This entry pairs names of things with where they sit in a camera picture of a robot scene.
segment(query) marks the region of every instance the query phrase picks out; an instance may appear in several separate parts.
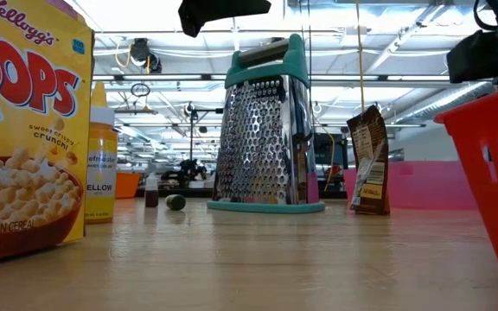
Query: corn pops box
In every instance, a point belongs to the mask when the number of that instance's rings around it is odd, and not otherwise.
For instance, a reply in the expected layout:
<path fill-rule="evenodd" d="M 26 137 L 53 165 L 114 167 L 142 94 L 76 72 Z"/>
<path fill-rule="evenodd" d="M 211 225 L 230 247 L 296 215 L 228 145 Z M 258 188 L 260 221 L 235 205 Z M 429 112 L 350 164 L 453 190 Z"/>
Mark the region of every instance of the corn pops box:
<path fill-rule="evenodd" d="M 92 48 L 62 0 L 0 0 L 0 258 L 84 236 Z"/>

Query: box grater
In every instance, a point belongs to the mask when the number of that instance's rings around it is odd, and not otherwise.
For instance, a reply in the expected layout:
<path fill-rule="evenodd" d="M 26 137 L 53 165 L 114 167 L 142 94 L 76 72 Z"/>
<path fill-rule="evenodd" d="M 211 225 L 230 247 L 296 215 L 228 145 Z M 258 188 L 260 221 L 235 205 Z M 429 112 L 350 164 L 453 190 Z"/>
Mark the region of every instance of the box grater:
<path fill-rule="evenodd" d="M 262 65 L 272 60 L 282 62 Z M 292 35 L 236 52 L 232 63 L 209 208 L 265 213 L 322 210 L 301 37 Z"/>

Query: wooden table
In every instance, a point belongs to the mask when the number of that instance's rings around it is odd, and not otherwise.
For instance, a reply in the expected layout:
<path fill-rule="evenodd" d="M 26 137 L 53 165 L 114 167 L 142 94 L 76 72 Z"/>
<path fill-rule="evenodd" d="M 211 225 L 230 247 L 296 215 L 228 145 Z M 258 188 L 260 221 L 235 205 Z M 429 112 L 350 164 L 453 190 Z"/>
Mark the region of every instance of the wooden table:
<path fill-rule="evenodd" d="M 498 310 L 476 212 L 183 212 L 117 202 L 79 243 L 0 263 L 0 310 Z"/>

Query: pink wall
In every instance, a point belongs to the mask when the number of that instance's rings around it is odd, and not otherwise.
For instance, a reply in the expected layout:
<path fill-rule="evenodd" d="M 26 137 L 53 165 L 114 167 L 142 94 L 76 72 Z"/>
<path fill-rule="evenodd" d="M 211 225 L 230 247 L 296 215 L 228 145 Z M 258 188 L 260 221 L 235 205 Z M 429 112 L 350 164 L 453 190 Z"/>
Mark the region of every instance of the pink wall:
<path fill-rule="evenodd" d="M 344 172 L 348 199 L 353 198 L 354 169 Z M 477 209 L 463 167 L 458 161 L 389 162 L 387 192 L 391 207 Z"/>

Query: bottle label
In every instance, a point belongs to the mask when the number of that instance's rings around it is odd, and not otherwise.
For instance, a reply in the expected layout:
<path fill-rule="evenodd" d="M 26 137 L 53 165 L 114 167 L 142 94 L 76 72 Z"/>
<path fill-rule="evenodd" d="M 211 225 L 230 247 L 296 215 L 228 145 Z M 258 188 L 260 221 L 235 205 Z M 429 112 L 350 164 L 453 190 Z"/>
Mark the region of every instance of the bottle label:
<path fill-rule="evenodd" d="M 87 155 L 86 219 L 109 219 L 117 184 L 117 142 L 90 138 Z"/>

